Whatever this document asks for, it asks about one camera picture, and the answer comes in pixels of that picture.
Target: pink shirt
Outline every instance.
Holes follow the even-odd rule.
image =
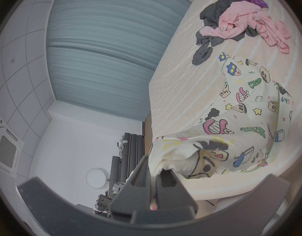
[[[216,36],[226,39],[241,34],[248,25],[252,29],[256,29],[269,46],[277,44],[280,52],[290,52],[285,40],[291,37],[291,33],[285,23],[282,21],[273,22],[266,12],[251,2],[233,2],[220,16],[218,28],[213,29],[210,26],[204,26],[199,32],[202,36]]]

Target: ceiling vent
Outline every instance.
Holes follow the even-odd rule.
[[[0,118],[0,171],[17,176],[17,167],[24,142]]]

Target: window curtain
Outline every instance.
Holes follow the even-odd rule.
[[[144,121],[148,85],[187,0],[55,0],[47,64],[57,100]]]

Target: bed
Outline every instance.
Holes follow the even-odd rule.
[[[290,9],[279,0],[264,0],[274,20],[286,23],[292,37],[287,40],[290,53],[269,47],[260,36],[236,42],[225,40],[214,47],[211,57],[201,65],[192,65],[199,46],[196,32],[204,24],[200,12],[217,0],[193,0],[178,26],[149,84],[152,132],[155,137],[180,132],[192,127],[224,86],[216,60],[224,51],[265,66],[294,99],[289,134],[276,160],[266,167],[248,173],[230,172],[211,178],[186,180],[177,174],[195,200],[239,195],[250,191],[266,175],[281,175],[302,154],[302,27]]]

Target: teal curtain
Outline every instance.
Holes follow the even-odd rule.
[[[55,0],[47,63],[57,100],[144,121],[148,85],[187,0]]]

